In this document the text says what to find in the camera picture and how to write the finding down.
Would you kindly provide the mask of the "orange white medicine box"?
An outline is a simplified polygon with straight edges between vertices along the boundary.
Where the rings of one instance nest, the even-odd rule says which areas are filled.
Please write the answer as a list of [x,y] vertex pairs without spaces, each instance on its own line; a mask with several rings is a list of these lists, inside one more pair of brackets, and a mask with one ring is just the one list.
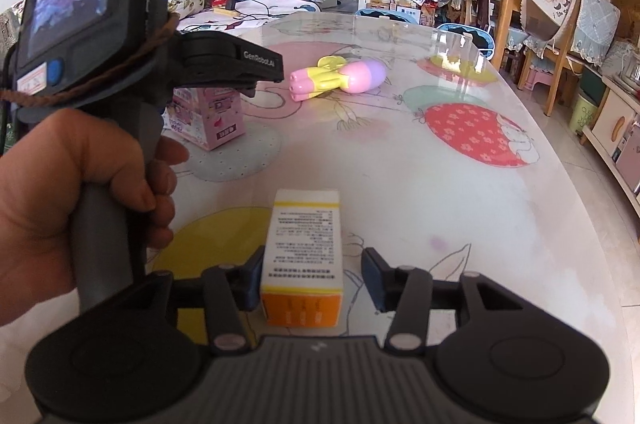
[[344,295],[340,208],[336,190],[277,192],[260,279],[270,326],[337,326]]

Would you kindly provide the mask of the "pink small carton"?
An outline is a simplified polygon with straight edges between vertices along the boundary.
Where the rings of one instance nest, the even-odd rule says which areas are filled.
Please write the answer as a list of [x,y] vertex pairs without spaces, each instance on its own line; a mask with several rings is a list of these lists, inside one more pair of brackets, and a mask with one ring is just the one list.
[[241,96],[232,88],[175,88],[163,118],[166,129],[205,151],[246,133]]

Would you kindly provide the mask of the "yellow pink water gun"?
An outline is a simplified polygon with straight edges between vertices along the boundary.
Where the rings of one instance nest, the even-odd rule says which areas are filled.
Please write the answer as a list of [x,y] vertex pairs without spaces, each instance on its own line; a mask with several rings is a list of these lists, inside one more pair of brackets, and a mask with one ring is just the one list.
[[302,102],[333,90],[348,94],[369,92],[386,77],[386,66],[378,60],[348,62],[341,56],[326,56],[314,67],[293,71],[288,77],[288,90],[294,102]]

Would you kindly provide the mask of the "wooden chair with cover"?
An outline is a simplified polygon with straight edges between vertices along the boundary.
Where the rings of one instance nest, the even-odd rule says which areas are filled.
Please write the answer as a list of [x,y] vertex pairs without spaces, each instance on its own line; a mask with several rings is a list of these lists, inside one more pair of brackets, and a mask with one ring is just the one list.
[[573,62],[603,64],[620,22],[620,9],[610,0],[521,0],[520,15],[526,33],[526,65],[535,56],[554,62],[546,103],[550,115],[565,68]]

